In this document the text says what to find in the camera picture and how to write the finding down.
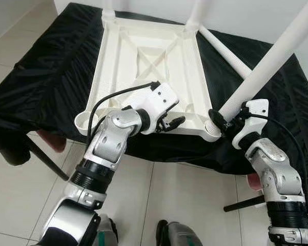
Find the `white wall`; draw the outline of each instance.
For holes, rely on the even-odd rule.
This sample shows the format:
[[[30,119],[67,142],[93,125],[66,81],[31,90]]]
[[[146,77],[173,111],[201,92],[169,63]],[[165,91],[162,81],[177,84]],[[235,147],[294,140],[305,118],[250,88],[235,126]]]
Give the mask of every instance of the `white wall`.
[[[0,37],[41,0],[0,0]]]
[[[61,13],[69,0],[54,0]],[[102,0],[74,0],[102,7]],[[113,0],[115,10],[185,23],[194,0]],[[274,43],[307,0],[211,0],[204,25],[209,29]],[[296,55],[308,79],[308,38]]]

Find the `black tablecloth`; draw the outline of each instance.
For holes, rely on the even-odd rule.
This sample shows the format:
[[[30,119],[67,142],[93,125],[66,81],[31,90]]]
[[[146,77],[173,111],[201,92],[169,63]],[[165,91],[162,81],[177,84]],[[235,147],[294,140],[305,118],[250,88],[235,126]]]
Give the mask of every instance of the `black tablecloth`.
[[[129,12],[118,17],[174,23]],[[74,126],[74,117],[86,107],[103,34],[101,9],[69,4],[30,51],[0,84],[0,141],[10,134],[44,129],[85,141]],[[271,44],[212,31],[251,69]],[[198,33],[197,42],[214,109],[219,109],[243,79]],[[293,55],[255,98],[268,98],[269,116],[296,136],[308,167],[308,82]],[[268,123],[263,131],[298,166],[298,154],[289,137]],[[187,161],[218,172],[253,172],[241,151],[226,139],[215,143],[199,136],[151,134],[131,137],[127,154],[153,161]]]

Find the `tile floor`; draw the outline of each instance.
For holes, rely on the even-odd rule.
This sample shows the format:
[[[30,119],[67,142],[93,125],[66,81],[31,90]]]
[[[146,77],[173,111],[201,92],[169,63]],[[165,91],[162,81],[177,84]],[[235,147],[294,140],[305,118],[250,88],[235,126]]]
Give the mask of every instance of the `tile floor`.
[[[0,82],[56,15],[53,3],[44,1],[0,39]],[[29,135],[68,174],[85,149],[68,141],[57,154],[35,133]],[[35,244],[64,185],[34,155],[20,167],[8,165],[0,155],[0,245]],[[155,245],[155,226],[163,218],[191,226],[203,245],[265,245],[265,208],[222,210],[254,196],[244,177],[124,156],[101,212],[116,222],[124,246]]]

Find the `black chair leg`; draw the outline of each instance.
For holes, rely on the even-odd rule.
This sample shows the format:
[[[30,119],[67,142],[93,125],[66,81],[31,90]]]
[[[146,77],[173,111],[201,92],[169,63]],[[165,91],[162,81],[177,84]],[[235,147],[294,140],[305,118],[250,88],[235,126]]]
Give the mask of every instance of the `black chair leg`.
[[[225,212],[230,212],[230,211],[234,211],[234,210],[237,210],[237,209],[242,209],[242,208],[254,206],[256,204],[260,204],[260,203],[263,203],[263,202],[265,202],[264,196],[261,195],[261,196],[258,196],[258,197],[254,197],[252,199],[248,199],[248,200],[241,201],[241,202],[238,202],[238,203],[235,203],[235,204],[231,204],[229,206],[225,206],[223,208],[223,210]]]
[[[43,161],[47,167],[55,172],[60,178],[67,181],[69,177],[27,136],[23,138],[23,142],[29,150]]]

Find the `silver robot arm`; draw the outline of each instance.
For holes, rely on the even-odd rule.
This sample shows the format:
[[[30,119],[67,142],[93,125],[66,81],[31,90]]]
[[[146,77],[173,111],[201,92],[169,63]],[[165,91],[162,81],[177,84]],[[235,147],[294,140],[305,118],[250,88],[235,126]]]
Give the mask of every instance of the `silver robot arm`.
[[[261,137],[267,120],[244,117],[267,116],[268,109],[268,100],[258,99],[243,104],[241,113],[231,122],[213,110],[210,117],[234,148],[245,151],[246,159],[260,177],[271,223],[270,241],[275,245],[308,245],[308,213],[300,175],[281,149]]]
[[[139,132],[169,131],[184,122],[183,116],[170,124],[164,120],[179,102],[168,84],[152,88],[142,98],[106,115],[47,220],[39,245],[92,245],[100,223],[95,210],[102,207],[107,196],[128,137]]]

